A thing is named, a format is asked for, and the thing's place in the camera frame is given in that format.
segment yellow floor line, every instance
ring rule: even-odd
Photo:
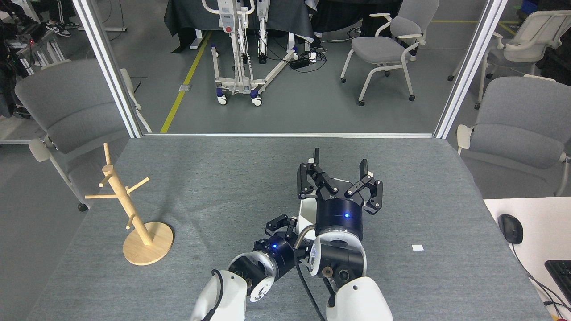
[[[208,40],[210,39],[211,34],[212,34],[212,32],[209,31],[206,34],[206,36],[204,37],[204,39],[202,40],[202,43],[200,44],[200,48],[198,48],[198,53],[196,54],[196,58],[194,58],[194,62],[192,63],[192,66],[190,67],[190,70],[188,71],[188,74],[186,75],[186,78],[184,79],[183,85],[188,85],[190,83],[190,79],[192,79],[192,75],[194,75],[194,71],[196,70],[198,63],[200,62],[200,59],[202,58],[204,48],[206,48],[206,44],[208,43]],[[171,111],[168,113],[167,119],[164,120],[163,128],[160,129],[161,133],[168,132],[168,128],[171,127],[172,120],[175,118],[176,111],[178,110],[178,107],[180,106],[180,102],[182,101],[182,98],[184,97],[185,93],[186,93],[186,91],[179,91],[179,94],[176,96],[174,104],[172,104]]]

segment aluminum frame post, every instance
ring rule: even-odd
[[[486,3],[476,27],[476,32],[460,67],[460,72],[452,86],[452,92],[448,97],[446,107],[434,131],[433,136],[435,138],[445,139],[448,136],[454,119],[466,97],[468,87],[472,83],[476,71],[480,68],[480,62],[484,57],[490,39],[492,39],[492,33],[500,21],[501,14],[504,12],[507,3],[508,0],[488,0],[488,3]]]
[[[131,108],[127,88],[123,82],[121,72],[117,67],[117,61],[113,55],[111,44],[101,24],[97,5],[94,0],[73,0],[73,3],[78,17],[85,28],[85,32],[91,43],[91,48],[103,71],[103,76],[111,90],[125,128],[131,138],[140,138],[142,132],[135,119],[135,113]]]

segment gray chair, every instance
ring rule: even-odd
[[[535,64],[545,54],[545,49],[557,49],[561,46],[559,38],[571,27],[571,10],[536,11],[530,14],[517,30],[512,39],[505,39],[498,33],[493,33],[495,41],[484,53],[481,63],[480,87],[475,109],[480,108],[484,94],[484,79],[492,79],[498,67],[530,68],[530,74],[535,72]]]
[[[50,159],[87,210],[99,192],[105,165],[103,142],[117,159],[128,141],[127,131],[96,59],[62,63],[18,82],[16,95],[40,127],[45,141],[30,142],[38,161]],[[56,161],[67,158],[62,168]]]
[[[458,153],[485,199],[562,194],[569,176],[564,151],[571,138],[569,102],[571,87],[552,79],[527,75],[491,81],[476,125],[457,130]],[[557,174],[557,167],[563,175],[553,193],[549,174]]]
[[[412,91],[411,78],[408,75],[407,63],[416,60],[418,46],[426,44],[426,30],[438,8],[439,0],[404,0],[399,9],[399,14],[392,19],[388,13],[371,14],[371,17],[384,17],[387,23],[375,32],[375,37],[355,38],[351,42],[351,50],[345,60],[341,72],[341,82],[344,83],[345,72],[353,53],[362,60],[376,65],[371,70],[359,95],[358,104],[364,106],[363,97],[369,86],[371,77],[378,71],[384,71],[385,76],[390,75],[392,69],[402,69],[407,80],[410,101],[415,100]],[[394,38],[380,37],[379,34],[387,27],[391,28]]]

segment wooden mug tree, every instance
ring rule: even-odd
[[[103,187],[105,183],[109,182],[115,194],[109,195],[86,195],[86,199],[94,198],[117,198],[127,213],[129,220],[126,229],[131,229],[131,225],[135,230],[129,233],[125,242],[123,243],[123,255],[127,261],[135,265],[149,265],[157,262],[167,255],[171,249],[174,236],[172,229],[160,222],[150,222],[143,224],[139,213],[133,205],[131,200],[131,193],[138,189],[141,185],[149,181],[146,177],[133,187],[123,185],[113,165],[111,164],[111,157],[109,155],[109,146],[107,143],[103,144],[105,150],[106,165],[103,166],[102,171],[105,178],[99,183],[99,187]]]

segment black mouse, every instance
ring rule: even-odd
[[[502,214],[498,217],[498,225],[505,240],[509,243],[520,244],[524,240],[524,228],[517,218]]]

